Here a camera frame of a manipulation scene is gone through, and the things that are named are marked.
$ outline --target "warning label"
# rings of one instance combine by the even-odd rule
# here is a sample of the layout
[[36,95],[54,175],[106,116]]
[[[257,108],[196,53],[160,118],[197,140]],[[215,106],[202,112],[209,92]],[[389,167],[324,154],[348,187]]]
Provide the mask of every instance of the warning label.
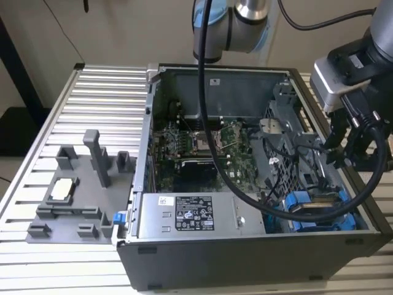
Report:
[[211,197],[176,197],[177,230],[214,230]]

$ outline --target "white sticker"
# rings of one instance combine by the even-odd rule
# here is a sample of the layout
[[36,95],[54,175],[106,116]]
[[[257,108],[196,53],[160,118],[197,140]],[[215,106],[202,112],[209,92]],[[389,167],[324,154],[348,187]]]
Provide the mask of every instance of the white sticker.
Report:
[[275,163],[280,162],[280,160],[278,158],[270,158],[269,160],[269,165],[274,165]]
[[165,195],[161,195],[158,198],[158,206],[173,206],[174,205],[174,197],[167,197]]
[[210,86],[219,86],[220,79],[210,79]]

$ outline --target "barcode label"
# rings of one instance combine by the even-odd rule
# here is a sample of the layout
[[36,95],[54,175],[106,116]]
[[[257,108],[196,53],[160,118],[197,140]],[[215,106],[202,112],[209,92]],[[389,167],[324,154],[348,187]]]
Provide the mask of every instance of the barcode label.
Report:
[[168,197],[165,195],[161,195],[158,198],[158,206],[173,206],[174,205],[174,197]]

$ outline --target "blue latch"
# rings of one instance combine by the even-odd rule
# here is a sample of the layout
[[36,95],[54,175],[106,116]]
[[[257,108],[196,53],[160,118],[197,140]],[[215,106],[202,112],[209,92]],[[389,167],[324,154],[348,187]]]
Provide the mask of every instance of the blue latch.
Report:
[[125,218],[126,218],[126,214],[125,213],[115,213],[113,214],[113,224],[118,224],[120,226],[124,226],[125,225]]

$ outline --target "black cable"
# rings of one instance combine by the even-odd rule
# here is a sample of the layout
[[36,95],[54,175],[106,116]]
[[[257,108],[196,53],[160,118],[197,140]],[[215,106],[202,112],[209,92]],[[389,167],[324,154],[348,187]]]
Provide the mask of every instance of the black cable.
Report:
[[277,180],[276,183],[274,184],[274,186],[270,189],[269,194],[266,196],[266,199],[269,199],[271,197],[271,195],[275,195],[277,197],[277,199],[280,198],[280,196],[277,194],[276,189],[281,181],[282,175],[280,173],[280,171],[278,170],[278,174],[277,174]]
[[279,155],[281,155],[281,156],[283,156],[283,157],[290,158],[290,159],[292,159],[292,160],[296,158],[296,155],[290,155],[290,154],[287,154],[287,153],[282,152],[282,151],[280,151],[279,149],[277,149],[277,148],[271,143],[271,141],[270,141],[268,138],[266,138],[266,137],[262,138],[262,144],[265,144],[265,143],[269,146],[269,148],[270,148],[273,152],[275,152],[275,153],[277,153],[277,154],[279,154]]
[[247,203],[248,205],[260,210],[262,213],[270,214],[278,218],[289,219],[294,221],[304,221],[304,222],[321,222],[321,221],[330,221],[339,216],[343,216],[344,214],[352,211],[361,203],[363,203],[374,191],[375,187],[378,185],[381,177],[385,171],[386,164],[386,144],[384,134],[375,127],[370,127],[367,131],[370,136],[375,140],[376,147],[378,148],[378,158],[376,163],[376,168],[374,173],[372,174],[370,180],[357,196],[355,196],[349,202],[343,202],[338,206],[334,211],[324,213],[324,214],[315,214],[315,215],[304,215],[300,213],[289,213],[286,211],[281,211],[274,209],[270,206],[266,206],[253,198],[250,198],[240,189],[238,189],[231,181],[231,179],[225,173],[225,170],[221,167],[219,158],[217,155],[216,147],[214,146],[214,140],[211,134],[210,126],[208,125],[208,112],[206,108],[206,99],[204,93],[204,61],[206,54],[206,35],[208,32],[208,23],[209,23],[209,15],[211,9],[212,0],[206,0],[203,8],[203,17],[202,17],[202,27],[201,27],[201,35],[200,35],[200,43],[199,43],[199,59],[198,59],[198,88],[199,88],[199,102],[200,102],[200,111],[201,111],[201,119],[203,123],[203,128],[206,134],[206,139],[211,151],[212,160],[214,165],[217,168],[222,180],[229,187],[229,189],[242,201]]
[[375,9],[365,9],[365,10],[358,10],[355,12],[351,12],[350,14],[342,15],[340,17],[333,18],[332,20],[327,20],[322,23],[316,23],[315,25],[308,25],[308,26],[301,26],[295,23],[287,14],[284,5],[282,4],[282,0],[278,0],[278,6],[280,7],[281,13],[286,19],[286,21],[293,26],[296,30],[300,31],[312,31],[320,28],[324,28],[326,26],[334,25],[339,22],[343,22],[345,20],[350,20],[351,18],[355,17],[363,17],[366,15],[373,15],[375,12]]
[[192,4],[192,12],[191,12],[191,25],[192,25],[192,32],[194,33],[194,14],[195,14],[195,4],[197,0],[194,0],[194,3]]
[[77,50],[77,48],[76,48],[76,46],[74,45],[74,43],[72,43],[72,41],[70,40],[70,38],[68,38],[66,32],[64,32],[63,27],[61,26],[61,24],[60,24],[59,20],[57,19],[55,13],[53,12],[53,10],[52,10],[52,9],[50,8],[50,6],[48,5],[47,1],[46,1],[46,0],[42,0],[42,1],[45,3],[45,5],[48,7],[50,13],[51,13],[51,14],[53,15],[53,17],[55,18],[57,24],[58,24],[59,27],[60,27],[60,30],[63,32],[63,35],[65,36],[65,38],[67,38],[67,40],[69,41],[69,43],[70,43],[70,44],[73,46],[73,48],[75,49],[76,53],[78,53],[80,59],[83,61],[83,63],[85,63],[84,58],[82,57],[82,55],[81,55],[81,54],[79,53],[79,51]]
[[7,183],[11,183],[11,180],[9,180],[9,179],[7,179],[7,178],[4,178],[4,177],[1,177],[1,176],[0,176],[0,179],[3,180],[3,181],[5,181],[5,182],[7,182]]

